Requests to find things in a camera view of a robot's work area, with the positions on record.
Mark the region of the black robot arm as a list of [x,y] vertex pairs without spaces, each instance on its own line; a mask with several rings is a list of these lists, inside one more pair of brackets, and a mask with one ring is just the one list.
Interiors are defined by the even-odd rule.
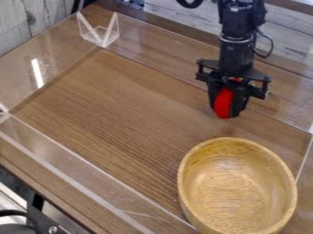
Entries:
[[196,60],[195,78],[207,85],[208,105],[229,119],[245,109],[248,98],[263,100],[271,78],[252,68],[253,55],[267,58],[274,41],[259,29],[264,23],[263,0],[216,0],[220,23],[219,59]]

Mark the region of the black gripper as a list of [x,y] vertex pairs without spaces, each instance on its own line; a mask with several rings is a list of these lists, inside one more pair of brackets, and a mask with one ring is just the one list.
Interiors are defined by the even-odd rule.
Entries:
[[248,97],[264,99],[271,78],[255,68],[247,67],[239,73],[229,73],[219,68],[216,60],[201,58],[196,60],[196,65],[195,79],[207,85],[209,108],[213,108],[221,88],[233,91],[229,114],[232,118],[245,109]]

